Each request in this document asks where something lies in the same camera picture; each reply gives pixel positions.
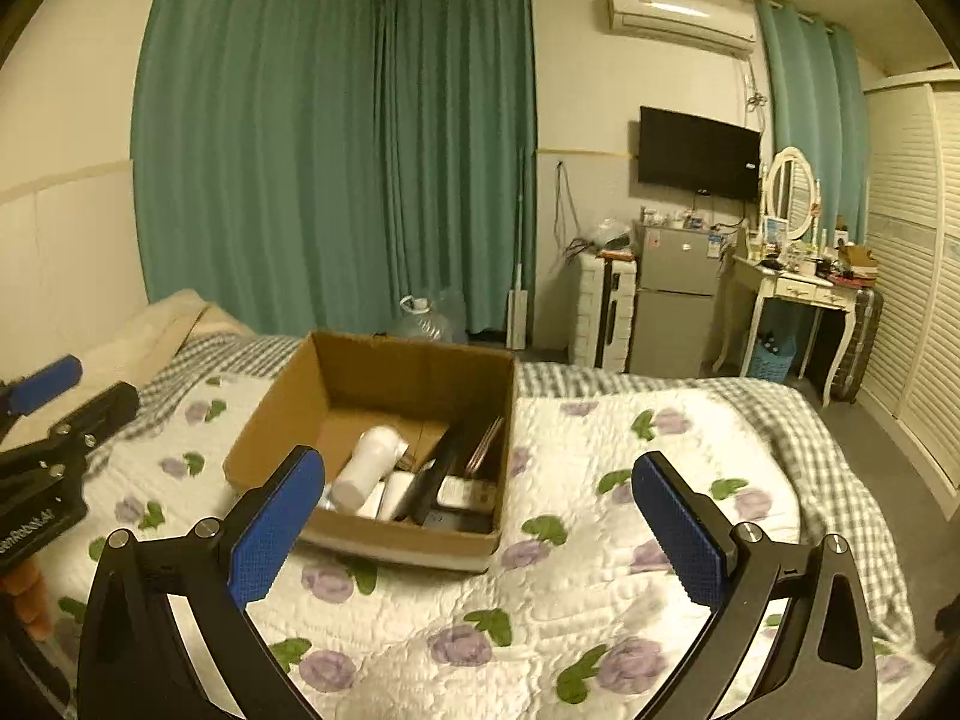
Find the oval mirror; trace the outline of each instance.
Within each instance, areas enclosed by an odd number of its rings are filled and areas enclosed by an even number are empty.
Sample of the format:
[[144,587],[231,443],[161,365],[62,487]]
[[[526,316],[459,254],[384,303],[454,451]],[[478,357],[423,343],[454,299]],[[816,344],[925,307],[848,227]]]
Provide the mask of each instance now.
[[763,209],[769,218],[786,221],[787,237],[796,240],[810,228],[817,184],[810,162],[795,146],[774,157],[763,182]]

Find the blue basket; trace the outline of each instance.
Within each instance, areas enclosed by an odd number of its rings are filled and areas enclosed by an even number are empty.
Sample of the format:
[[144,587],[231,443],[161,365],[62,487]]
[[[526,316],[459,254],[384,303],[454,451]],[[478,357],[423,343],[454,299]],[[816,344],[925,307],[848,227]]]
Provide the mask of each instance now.
[[747,368],[747,375],[752,379],[763,379],[776,384],[784,384],[786,374],[790,370],[793,358],[797,355],[797,343],[793,338],[788,338],[786,343],[781,346],[779,354],[774,354],[769,349],[763,348],[760,341],[754,342],[754,355],[750,360],[750,367]]

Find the teal curtain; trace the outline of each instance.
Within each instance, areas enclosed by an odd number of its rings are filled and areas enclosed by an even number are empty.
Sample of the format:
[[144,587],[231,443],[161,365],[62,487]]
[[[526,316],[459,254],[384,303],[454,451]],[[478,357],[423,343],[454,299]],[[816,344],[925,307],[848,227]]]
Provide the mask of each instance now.
[[837,214],[863,242],[869,155],[867,105],[853,38],[841,26],[800,18],[793,5],[757,3],[770,66],[776,150],[800,148],[821,182],[822,226]]
[[131,154],[148,295],[194,288],[259,332],[392,314],[383,0],[155,0]]
[[522,198],[533,283],[536,100],[530,0],[386,0],[384,181],[394,295],[459,290],[502,329]]

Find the white bottle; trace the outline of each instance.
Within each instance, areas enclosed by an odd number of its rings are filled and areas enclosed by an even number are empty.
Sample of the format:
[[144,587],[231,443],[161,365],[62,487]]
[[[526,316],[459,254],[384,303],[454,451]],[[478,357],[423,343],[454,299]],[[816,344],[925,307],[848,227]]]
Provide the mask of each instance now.
[[380,507],[376,510],[377,519],[393,519],[400,507],[400,501],[407,494],[416,474],[410,471],[394,471],[387,477],[387,483],[380,498]]
[[349,462],[330,487],[330,500],[337,511],[358,512],[408,446],[400,433],[387,425],[376,425],[363,433]]

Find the white vanity table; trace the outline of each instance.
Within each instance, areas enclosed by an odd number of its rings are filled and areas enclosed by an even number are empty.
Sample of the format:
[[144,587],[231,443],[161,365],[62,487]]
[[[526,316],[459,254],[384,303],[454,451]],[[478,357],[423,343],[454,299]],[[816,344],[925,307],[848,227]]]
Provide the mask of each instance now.
[[[816,220],[820,213],[820,185],[813,175],[813,168],[803,153],[793,146],[784,148],[774,158],[769,175],[763,175],[760,207],[767,220],[774,221],[779,229],[781,249],[791,245],[791,242],[800,240],[813,227],[812,238],[814,243],[818,238]],[[740,366],[740,375],[746,376],[750,368],[750,360],[754,355],[757,330],[760,328],[760,317],[763,314],[763,303],[770,298],[789,300],[793,303],[805,303],[816,307],[813,327],[810,338],[803,353],[803,362],[800,364],[800,376],[806,372],[806,364],[810,361],[810,352],[817,340],[817,331],[820,328],[820,319],[824,309],[842,311],[846,314],[843,336],[840,338],[833,362],[827,372],[827,381],[824,383],[824,406],[830,402],[830,387],[837,368],[847,351],[853,330],[856,328],[856,288],[841,287],[827,279],[813,275],[794,274],[793,272],[774,271],[765,268],[760,262],[752,261],[744,256],[744,250],[739,250],[733,257],[733,278],[728,289],[724,305],[724,341],[720,356],[713,364],[713,371],[717,372],[727,361],[730,352],[731,332],[731,302],[733,301],[733,286],[741,285],[757,294],[754,301],[754,315],[750,322],[750,331],[746,338],[746,351],[743,355],[743,364]]]
[[[842,287],[834,284],[832,281],[817,278],[816,276],[803,276],[800,274],[788,274],[784,271],[772,271],[764,268],[756,262],[751,262],[745,257],[733,258],[733,279],[731,279],[731,288],[733,285],[741,285],[757,294],[754,301],[754,315],[750,321],[750,330],[746,338],[747,350],[743,355],[743,364],[740,366],[740,375],[746,376],[747,369],[750,367],[751,357],[754,355],[754,339],[757,337],[757,330],[760,328],[760,317],[763,314],[763,303],[770,298],[779,300],[789,300],[793,303],[805,303],[816,307],[814,314],[813,328],[810,330],[810,339],[806,344],[806,351],[803,353],[803,362],[800,364],[800,376],[806,372],[806,364],[810,360],[810,352],[813,351],[813,344],[817,338],[817,331],[820,328],[820,317],[824,309],[829,311],[842,311],[846,314],[843,336],[840,338],[836,354],[833,356],[833,362],[830,364],[827,372],[827,381],[824,384],[823,403],[824,406],[830,402],[830,386],[833,383],[833,377],[836,375],[837,367],[843,360],[843,355],[847,351],[847,346],[853,336],[853,328],[856,327],[856,315],[853,312],[856,306],[856,289],[851,287]],[[724,306],[724,340],[723,348],[720,350],[720,356],[713,364],[714,372],[720,370],[727,361],[730,354],[730,339],[733,333],[731,326],[731,300],[733,290],[728,291],[727,300]]]

